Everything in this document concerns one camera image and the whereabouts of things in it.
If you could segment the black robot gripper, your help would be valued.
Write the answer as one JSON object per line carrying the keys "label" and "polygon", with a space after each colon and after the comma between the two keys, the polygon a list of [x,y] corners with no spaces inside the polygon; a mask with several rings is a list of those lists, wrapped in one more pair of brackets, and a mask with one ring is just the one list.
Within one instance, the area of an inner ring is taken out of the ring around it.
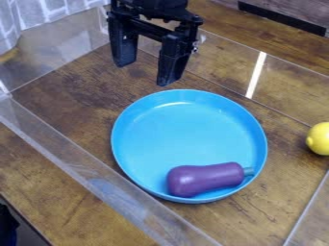
{"label": "black robot gripper", "polygon": [[[113,0],[107,15],[116,65],[124,67],[137,60],[140,35],[162,40],[157,84],[166,86],[176,82],[185,71],[198,27],[204,24],[202,17],[188,10],[188,0]],[[180,26],[170,31],[141,16],[165,23],[177,21]]]}

